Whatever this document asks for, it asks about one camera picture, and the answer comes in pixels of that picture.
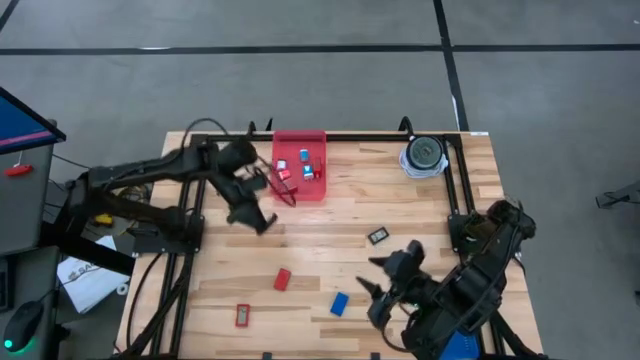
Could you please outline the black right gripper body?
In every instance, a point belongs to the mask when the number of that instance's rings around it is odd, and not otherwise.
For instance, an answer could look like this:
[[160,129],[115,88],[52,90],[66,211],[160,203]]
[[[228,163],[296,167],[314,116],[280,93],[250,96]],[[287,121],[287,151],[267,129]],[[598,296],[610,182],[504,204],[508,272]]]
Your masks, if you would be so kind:
[[430,276],[420,269],[424,258],[424,248],[417,240],[411,240],[405,250],[394,251],[384,258],[382,268],[390,279],[385,299],[424,300],[424,288],[430,280]]

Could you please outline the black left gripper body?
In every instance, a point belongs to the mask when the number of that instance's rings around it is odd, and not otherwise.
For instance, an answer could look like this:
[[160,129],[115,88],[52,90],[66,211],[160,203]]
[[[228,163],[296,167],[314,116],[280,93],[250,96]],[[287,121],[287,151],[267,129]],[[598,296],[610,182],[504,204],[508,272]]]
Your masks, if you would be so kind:
[[259,208],[258,201],[252,192],[243,193],[238,187],[226,192],[225,199],[229,205],[229,224],[266,225],[267,220]]

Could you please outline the red translucent plastic bin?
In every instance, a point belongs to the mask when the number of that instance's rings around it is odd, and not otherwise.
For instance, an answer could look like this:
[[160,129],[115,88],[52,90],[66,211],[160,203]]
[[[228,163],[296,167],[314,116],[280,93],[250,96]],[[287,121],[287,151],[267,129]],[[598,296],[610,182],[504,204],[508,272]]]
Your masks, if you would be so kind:
[[[296,130],[296,131],[276,131],[272,141],[272,163],[275,166],[272,173],[272,181],[276,189],[273,194],[293,195],[297,201],[321,201],[324,199],[327,188],[327,165],[326,165],[326,133],[320,130]],[[302,162],[299,152],[307,149],[309,160]],[[311,165],[315,157],[321,157],[323,162],[323,173],[319,179],[305,181],[303,179],[303,166]],[[278,160],[285,160],[291,177],[281,180],[276,168]]]

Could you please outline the blue block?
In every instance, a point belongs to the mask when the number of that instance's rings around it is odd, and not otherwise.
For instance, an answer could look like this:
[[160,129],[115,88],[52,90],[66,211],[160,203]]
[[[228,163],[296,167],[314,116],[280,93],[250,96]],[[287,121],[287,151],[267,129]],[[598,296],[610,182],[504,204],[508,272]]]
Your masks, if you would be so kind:
[[445,346],[438,360],[477,360],[481,348],[475,335],[456,331]]

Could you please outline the white cylindrical device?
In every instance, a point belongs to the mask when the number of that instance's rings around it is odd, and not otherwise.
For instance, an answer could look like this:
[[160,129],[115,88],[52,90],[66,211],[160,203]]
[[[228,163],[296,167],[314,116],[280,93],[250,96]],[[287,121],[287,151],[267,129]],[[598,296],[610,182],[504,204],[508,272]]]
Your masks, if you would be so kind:
[[432,136],[413,137],[405,150],[409,165],[422,171],[435,169],[443,155],[443,145]]

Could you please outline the white paper sheet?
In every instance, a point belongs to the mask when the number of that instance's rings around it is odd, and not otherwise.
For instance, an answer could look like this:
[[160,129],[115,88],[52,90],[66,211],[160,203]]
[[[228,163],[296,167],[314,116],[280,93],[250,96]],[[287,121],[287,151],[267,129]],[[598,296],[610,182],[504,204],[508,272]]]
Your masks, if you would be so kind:
[[79,314],[88,312],[113,292],[126,295],[130,280],[127,275],[75,257],[58,264],[57,276]]

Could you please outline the grey computer cart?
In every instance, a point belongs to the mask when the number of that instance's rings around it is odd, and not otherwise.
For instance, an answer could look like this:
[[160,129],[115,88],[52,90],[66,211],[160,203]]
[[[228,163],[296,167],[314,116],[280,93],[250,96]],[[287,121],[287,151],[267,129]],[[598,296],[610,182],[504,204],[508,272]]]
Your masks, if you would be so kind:
[[[55,316],[52,296],[56,288],[59,252],[40,244],[40,229],[52,161],[51,145],[0,155],[0,260],[11,265],[14,306],[0,313],[0,360],[48,360]],[[29,174],[8,177],[7,168],[33,166]],[[27,347],[10,353],[3,347],[5,327],[15,310],[28,301],[41,300],[43,315]]]

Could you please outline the blue screen monitor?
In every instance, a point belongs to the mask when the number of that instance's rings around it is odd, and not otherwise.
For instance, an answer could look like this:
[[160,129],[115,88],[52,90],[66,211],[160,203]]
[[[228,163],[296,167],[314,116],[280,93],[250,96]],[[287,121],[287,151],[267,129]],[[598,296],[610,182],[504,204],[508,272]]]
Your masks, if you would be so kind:
[[0,155],[61,143],[66,134],[53,122],[0,87]]

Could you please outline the black computer mouse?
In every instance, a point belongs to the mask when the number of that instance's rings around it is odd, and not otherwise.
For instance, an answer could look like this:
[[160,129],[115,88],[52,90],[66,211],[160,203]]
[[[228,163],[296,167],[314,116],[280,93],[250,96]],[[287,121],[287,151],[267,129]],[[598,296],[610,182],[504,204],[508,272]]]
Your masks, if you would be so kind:
[[10,353],[24,350],[34,337],[43,315],[41,301],[22,304],[9,319],[3,337],[3,347]]

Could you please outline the black aluminium table frame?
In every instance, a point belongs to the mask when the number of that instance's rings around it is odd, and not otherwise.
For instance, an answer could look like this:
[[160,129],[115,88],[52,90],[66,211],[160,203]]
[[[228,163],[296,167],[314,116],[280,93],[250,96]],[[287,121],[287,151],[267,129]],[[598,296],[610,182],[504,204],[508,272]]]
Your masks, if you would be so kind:
[[[358,276],[386,284],[369,257],[386,256],[422,243],[422,268],[443,278],[458,262],[447,219],[454,210],[487,209],[503,195],[490,138],[465,133],[450,153],[443,175],[412,179],[401,169],[401,142],[375,134],[343,133],[327,145],[327,189],[323,200],[288,207],[263,194],[260,205],[277,222],[257,235],[226,221],[226,203],[212,188],[204,193],[206,220],[195,256],[179,355],[183,359],[249,359],[270,352],[275,358],[393,359],[385,342],[399,342],[406,314],[395,309],[382,335],[369,323],[370,298]],[[367,235],[385,227],[390,236],[372,245]],[[287,289],[277,291],[280,268],[291,272]],[[341,317],[330,313],[338,292],[349,296]],[[249,324],[235,326],[236,306],[249,304]]]

